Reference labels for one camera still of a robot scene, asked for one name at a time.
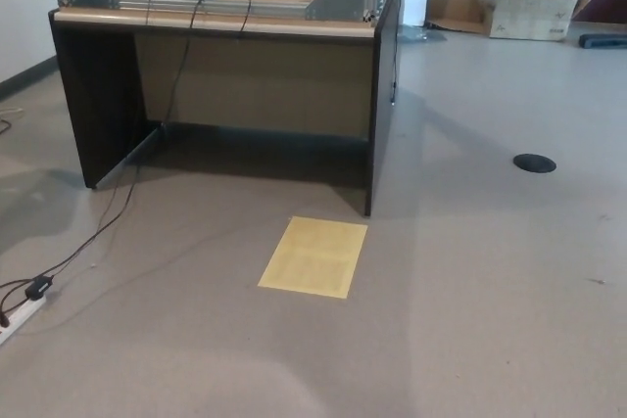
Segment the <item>dark wooden desk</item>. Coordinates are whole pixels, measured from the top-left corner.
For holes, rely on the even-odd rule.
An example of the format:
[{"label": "dark wooden desk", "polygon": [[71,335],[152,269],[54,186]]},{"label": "dark wooden desk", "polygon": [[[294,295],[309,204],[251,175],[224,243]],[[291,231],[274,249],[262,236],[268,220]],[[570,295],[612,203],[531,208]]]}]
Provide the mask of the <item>dark wooden desk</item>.
[{"label": "dark wooden desk", "polygon": [[[362,139],[372,212],[393,110],[401,0],[365,23],[67,8],[50,13],[85,185],[166,119]],[[168,113],[169,95],[189,55]]]}]

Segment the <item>power cord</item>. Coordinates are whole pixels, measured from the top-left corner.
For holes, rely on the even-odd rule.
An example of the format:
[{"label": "power cord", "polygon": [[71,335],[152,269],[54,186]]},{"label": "power cord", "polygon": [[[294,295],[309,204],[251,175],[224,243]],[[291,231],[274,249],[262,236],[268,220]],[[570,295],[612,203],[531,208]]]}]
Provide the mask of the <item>power cord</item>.
[{"label": "power cord", "polygon": [[[146,10],[146,26],[148,25],[148,21],[150,18],[150,9],[151,9],[151,1],[152,0],[148,0],[148,7]],[[141,65],[143,64],[144,58],[145,58],[145,51],[147,48],[143,48],[142,49],[142,55],[138,61],[138,66],[141,69]],[[141,107],[137,106],[137,110],[135,113],[135,120],[133,123],[133,131],[130,137],[130,141],[128,143],[128,147],[127,147],[127,152],[126,152],[126,157],[124,158],[122,165],[125,167],[128,163],[128,159],[129,159],[129,154],[132,151],[132,147],[133,147],[133,143],[135,141],[135,137],[137,136],[137,130],[139,127],[139,118],[141,116]],[[126,199],[124,201],[124,205],[122,206],[122,208],[120,209],[120,211],[118,212],[118,214],[111,219],[107,224],[102,225],[107,213],[109,212],[109,210],[111,209],[111,206],[113,205],[113,202],[116,198],[116,194],[118,192],[118,189],[121,185],[121,178],[123,176],[123,169],[121,171],[120,176],[118,177],[118,180],[116,182],[116,187],[114,189],[113,195],[111,197],[111,199],[109,200],[109,203],[107,204],[107,207],[105,208],[105,210],[103,211],[99,223],[98,223],[98,228],[96,229],[96,232],[89,237],[80,247],[78,247],[73,254],[71,254],[70,256],[68,256],[66,259],[64,259],[63,261],[61,261],[60,263],[46,269],[45,271],[37,274],[36,276],[34,276],[33,278],[30,279],[21,279],[21,280],[16,280],[16,281],[11,281],[9,283],[5,283],[0,285],[0,289],[5,289],[9,286],[13,286],[13,285],[17,285],[14,288],[12,288],[11,290],[9,290],[9,292],[7,292],[7,294],[2,298],[2,301],[0,301],[0,326],[2,327],[7,327],[9,326],[10,322],[8,319],[8,314],[11,313],[12,311],[16,310],[17,308],[21,307],[22,305],[24,305],[26,303],[26,301],[28,301],[29,297],[26,295],[26,298],[23,299],[21,302],[13,305],[12,307],[9,308],[4,308],[4,303],[6,302],[6,300],[11,296],[12,293],[14,293],[16,290],[18,290],[19,288],[22,288],[24,286],[26,286],[27,284],[33,285],[37,282],[37,280],[42,280],[42,279],[49,279],[49,285],[45,288],[48,289],[50,287],[50,285],[52,285],[52,280],[55,278],[55,276],[59,275],[60,273],[62,273],[71,263],[72,261],[74,261],[75,259],[77,259],[80,254],[82,252],[84,252],[85,249],[87,249],[87,247],[89,247],[91,244],[93,244],[95,242],[95,240],[103,233],[105,232],[107,229],[109,229],[112,225],[114,225],[124,214],[124,212],[126,211],[126,209],[128,208],[128,205],[130,203],[130,199],[132,197],[133,191],[135,189],[135,186],[137,184],[137,181],[139,180],[139,170],[141,168],[141,163],[138,164],[136,171],[135,171],[135,176],[133,178],[133,182],[128,190],[128,194],[126,195]]]},{"label": "power cord", "polygon": [[187,65],[187,58],[189,56],[189,48],[192,43],[192,30],[194,29],[194,22],[196,21],[196,15],[198,15],[198,9],[206,0],[199,0],[196,2],[196,6],[194,7],[194,12],[192,14],[192,20],[189,23],[187,39],[185,41],[185,50],[183,51],[183,58],[180,61],[180,65],[178,67],[178,72],[176,73],[176,78],[174,79],[174,84],[169,93],[169,104],[168,111],[166,112],[166,119],[162,123],[162,129],[165,129],[169,123],[169,119],[171,117],[172,109],[174,108],[174,103],[176,101],[176,92],[178,91],[178,84],[180,82],[180,78],[183,76],[183,71],[185,70],[185,66]]},{"label": "power cord", "polygon": [[4,124],[4,127],[2,129],[0,129],[0,135],[4,134],[5,132],[7,132],[9,129],[11,129],[13,127],[13,125],[11,124],[10,121],[7,121],[6,119],[4,119],[3,117],[0,117],[0,122],[2,124]]},{"label": "power cord", "polygon": [[[196,3],[196,6],[194,8],[194,12],[192,14],[192,19],[191,22],[189,24],[189,33],[187,35],[187,41],[185,44],[185,51],[183,52],[183,58],[181,60],[180,66],[178,68],[178,73],[176,75],[176,78],[174,80],[174,84],[172,86],[171,92],[170,92],[170,97],[169,97],[169,106],[168,106],[168,112],[166,114],[166,120],[164,121],[164,123],[162,124],[162,127],[165,128],[167,126],[167,124],[169,123],[169,119],[171,116],[171,112],[175,103],[175,99],[176,99],[176,92],[178,90],[178,85],[180,82],[180,78],[182,77],[182,74],[184,72],[185,66],[187,64],[187,59],[189,56],[189,50],[190,50],[190,46],[191,46],[191,37],[192,37],[192,30],[194,27],[194,22],[196,20],[196,16],[198,14],[198,9],[200,8],[200,6],[202,5],[203,2],[205,2],[206,0],[199,0]],[[240,34],[243,33],[244,28],[246,27],[246,23],[249,19],[250,13],[251,13],[251,8],[252,8],[252,0],[248,0],[248,10],[246,12],[246,17],[244,19],[244,22],[242,23],[242,27],[240,29]],[[149,17],[150,17],[150,7],[151,7],[151,0],[148,0],[148,8],[146,11],[146,26],[148,25],[148,21],[149,21]],[[144,58],[145,58],[145,51],[146,51],[146,47],[144,47],[142,49],[142,56],[138,61],[139,67],[141,69],[141,65],[143,64]],[[138,127],[138,122],[139,122],[139,117],[140,117],[141,113],[140,113],[140,107],[137,107],[137,114],[136,114],[136,118],[135,118],[135,124],[134,124],[134,130],[133,130],[133,135],[131,136],[130,139],[130,143],[129,143],[129,150],[126,153],[126,158],[124,158],[123,161],[123,165],[126,165],[128,162],[128,154],[130,153],[130,151],[132,150],[132,145],[133,142],[135,140],[135,135],[137,132],[137,127]],[[126,199],[124,201],[124,205],[122,206],[122,208],[120,209],[120,211],[118,212],[118,214],[116,214],[116,216],[114,218],[112,218],[109,222],[107,222],[105,225],[102,225],[102,222],[105,219],[106,214],[109,212],[109,210],[111,209],[111,206],[113,204],[113,200],[116,197],[116,193],[120,187],[120,183],[121,183],[121,176],[119,177],[117,183],[116,183],[116,188],[114,189],[114,194],[112,195],[112,198],[109,201],[109,204],[107,205],[107,208],[105,209],[105,211],[103,212],[103,215],[100,218],[99,224],[98,224],[98,229],[96,230],[96,232],[89,238],[87,239],[80,247],[78,247],[73,254],[71,254],[70,256],[68,256],[66,259],[64,259],[63,261],[61,261],[60,263],[55,264],[54,266],[46,269],[45,271],[42,271],[41,273],[39,273],[38,275],[34,276],[33,278],[29,278],[29,279],[21,279],[21,280],[16,280],[16,281],[11,281],[9,283],[5,283],[3,285],[0,286],[0,289],[4,289],[6,287],[9,286],[13,286],[13,285],[17,285],[15,286],[13,289],[11,289],[2,299],[2,301],[0,301],[0,326],[6,327],[9,325],[9,319],[8,319],[8,314],[11,313],[13,310],[21,307],[22,305],[24,305],[26,303],[26,301],[28,301],[28,299],[30,299],[27,295],[26,295],[26,299],[22,300],[21,302],[17,303],[16,305],[13,305],[10,308],[5,309],[4,308],[4,303],[5,301],[9,298],[9,296],[14,293],[16,290],[18,290],[19,288],[22,288],[23,286],[26,286],[27,284],[30,284],[31,286],[33,286],[36,283],[47,283],[45,284],[45,289],[47,290],[51,285],[52,285],[52,281],[55,278],[55,276],[58,276],[60,273],[62,273],[75,259],[77,259],[80,254],[87,248],[89,247],[99,236],[100,234],[102,234],[103,232],[105,232],[107,229],[109,229],[112,225],[114,225],[124,214],[124,212],[126,211],[126,209],[128,208],[128,205],[130,203],[130,199],[133,195],[133,191],[135,189],[135,186],[137,184],[137,181],[139,179],[139,171],[141,169],[141,163],[139,163],[137,165],[137,168],[135,170],[135,176],[133,179],[133,182],[128,190],[128,193],[126,195]]]},{"label": "power cord", "polygon": [[24,108],[3,108],[3,109],[0,109],[0,123],[3,124],[2,129],[0,129],[0,135],[4,134],[5,132],[7,132],[9,129],[11,129],[13,127],[13,124],[8,119],[4,118],[4,116],[6,116],[6,115],[13,115],[13,114],[21,114],[23,116],[24,115]]},{"label": "power cord", "polygon": [[399,0],[399,12],[396,20],[396,33],[394,35],[394,83],[392,85],[392,103],[396,102],[396,90],[399,82],[399,71],[397,66],[397,58],[399,52],[399,26],[401,22],[401,9],[403,8],[403,0]]}]

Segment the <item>yellow paper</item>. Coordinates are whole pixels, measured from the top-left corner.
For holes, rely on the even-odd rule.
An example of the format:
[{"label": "yellow paper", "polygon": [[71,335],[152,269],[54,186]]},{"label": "yellow paper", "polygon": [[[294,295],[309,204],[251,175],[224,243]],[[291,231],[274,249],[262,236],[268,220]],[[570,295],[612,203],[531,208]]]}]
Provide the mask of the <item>yellow paper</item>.
[{"label": "yellow paper", "polygon": [[366,225],[293,217],[259,286],[345,299]]}]

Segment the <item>black cable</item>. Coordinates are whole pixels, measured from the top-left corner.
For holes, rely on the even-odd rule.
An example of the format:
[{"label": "black cable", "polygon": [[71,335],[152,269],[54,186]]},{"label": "black cable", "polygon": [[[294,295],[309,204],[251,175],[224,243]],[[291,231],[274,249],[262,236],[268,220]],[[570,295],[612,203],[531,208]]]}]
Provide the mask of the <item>black cable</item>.
[{"label": "black cable", "polygon": [[14,305],[11,308],[7,308],[6,310],[4,309],[4,302],[9,298],[9,296],[14,293],[16,290],[18,290],[19,288],[24,287],[26,284],[29,284],[32,280],[28,279],[23,281],[21,284],[19,284],[18,286],[16,286],[15,288],[9,290],[9,292],[4,296],[4,298],[2,298],[2,301],[0,301],[0,316],[3,315],[8,315],[9,313],[11,313],[12,311],[14,311],[16,308],[21,307],[22,305],[25,304],[25,302],[27,301],[27,299],[24,299],[23,301],[21,301],[20,303],[18,303],[17,305]]},{"label": "black cable", "polygon": [[[145,25],[148,26],[148,21],[150,18],[150,9],[151,9],[151,1],[152,0],[148,0],[148,7],[146,10],[146,22]],[[145,58],[145,54],[146,54],[146,47],[144,45],[144,48],[142,48],[142,55],[138,61],[138,66],[141,70],[141,66],[143,64],[144,58]],[[130,141],[128,143],[128,148],[127,148],[127,152],[126,152],[126,157],[124,158],[124,160],[122,161],[122,165],[125,167],[128,163],[128,158],[129,158],[129,154],[132,151],[132,147],[133,147],[133,143],[135,142],[135,137],[137,135],[137,130],[139,127],[139,118],[141,117],[141,107],[139,106],[139,101],[137,102],[137,110],[135,112],[135,120],[133,123],[133,131],[130,137]],[[128,194],[126,195],[126,200],[124,201],[124,205],[122,206],[122,208],[120,209],[120,211],[118,212],[118,214],[111,219],[106,225],[102,225],[102,222],[105,219],[105,216],[107,215],[107,213],[109,212],[109,210],[111,209],[111,206],[113,205],[113,202],[116,198],[116,194],[118,192],[118,189],[120,187],[121,184],[121,178],[123,177],[123,169],[121,171],[120,176],[118,177],[118,181],[116,182],[116,187],[114,189],[114,193],[111,197],[111,199],[109,200],[109,203],[107,204],[107,207],[105,208],[105,210],[103,211],[103,214],[100,217],[100,220],[98,222],[98,228],[96,230],[96,232],[90,237],[88,238],[80,247],[78,247],[78,249],[76,249],[74,251],[73,254],[71,254],[70,256],[68,256],[66,259],[64,259],[63,261],[61,261],[60,263],[52,266],[51,268],[48,268],[47,270],[39,273],[38,275],[30,278],[30,279],[22,279],[22,280],[16,280],[16,281],[11,281],[9,283],[5,283],[2,286],[0,286],[0,289],[6,288],[8,286],[12,286],[14,284],[19,284],[19,286],[16,286],[15,288],[13,288],[12,290],[10,290],[5,297],[2,299],[2,301],[0,301],[0,317],[1,316],[6,316],[7,314],[9,314],[10,312],[12,312],[13,310],[15,310],[16,308],[19,308],[20,306],[24,305],[24,303],[26,303],[27,299],[22,300],[20,303],[18,303],[17,305],[14,305],[10,308],[4,309],[4,302],[7,300],[7,298],[13,293],[15,292],[17,289],[27,285],[28,283],[33,282],[34,279],[36,279],[39,276],[45,276],[48,275],[50,273],[52,273],[52,271],[55,271],[56,269],[59,269],[59,271],[57,273],[54,273],[51,275],[51,277],[55,277],[58,274],[60,274],[61,272],[63,272],[69,265],[70,263],[72,263],[72,261],[74,261],[75,259],[78,258],[78,256],[87,248],[89,247],[97,238],[98,236],[100,236],[100,234],[102,234],[103,232],[105,232],[109,227],[111,227],[113,224],[115,224],[124,214],[124,212],[126,211],[126,209],[128,208],[128,204],[130,203],[130,198],[133,194],[133,191],[135,189],[135,186],[137,184],[137,181],[139,180],[139,170],[141,169],[141,163],[138,164],[136,171],[135,171],[135,177],[133,178],[133,182],[128,190]]]},{"label": "black cable", "polygon": [[396,102],[396,90],[399,81],[399,71],[397,66],[397,58],[399,52],[399,26],[401,23],[401,9],[403,7],[403,0],[399,0],[399,13],[396,19],[396,33],[394,35],[394,84],[392,91],[392,102]]},{"label": "black cable", "polygon": [[172,113],[172,109],[174,108],[174,102],[176,101],[176,92],[178,91],[178,83],[180,82],[180,78],[183,76],[183,71],[185,70],[185,66],[187,65],[187,57],[189,56],[189,48],[192,42],[192,29],[194,28],[194,21],[196,20],[198,9],[200,8],[201,4],[205,1],[206,0],[199,0],[198,2],[196,2],[196,7],[194,7],[192,20],[189,23],[189,34],[187,35],[187,40],[185,42],[185,50],[183,51],[183,58],[180,61],[180,66],[178,67],[178,73],[176,74],[176,78],[174,79],[174,85],[172,86],[171,92],[169,94],[168,112],[166,113],[166,119],[162,123],[162,127],[166,127],[169,123],[169,118]]},{"label": "black cable", "polygon": [[253,7],[253,0],[248,0],[248,10],[246,11],[246,17],[244,18],[244,22],[242,23],[242,28],[239,30],[240,37],[244,33],[244,28],[246,27],[246,22],[251,15],[251,8]]},{"label": "black cable", "polygon": [[29,283],[30,281],[32,280],[31,279],[16,279],[15,281],[11,281],[9,283],[4,283],[3,285],[0,285],[0,289],[8,288],[9,286],[13,286],[14,284]]},{"label": "black cable", "polygon": [[11,124],[10,121],[7,121],[4,118],[0,118],[0,122],[2,124],[4,124],[4,127],[2,129],[0,129],[0,134],[4,134],[5,132],[7,132],[9,129],[11,129],[13,127],[13,125]]}]

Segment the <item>open cardboard box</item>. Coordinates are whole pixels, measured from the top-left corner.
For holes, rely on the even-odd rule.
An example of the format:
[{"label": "open cardboard box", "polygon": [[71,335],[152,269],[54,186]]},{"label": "open cardboard box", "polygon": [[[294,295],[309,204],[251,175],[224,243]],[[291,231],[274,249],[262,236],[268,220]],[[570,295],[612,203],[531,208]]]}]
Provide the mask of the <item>open cardboard box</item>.
[{"label": "open cardboard box", "polygon": [[572,18],[590,0],[450,0],[447,17],[430,20],[443,29],[491,38],[561,41]]}]

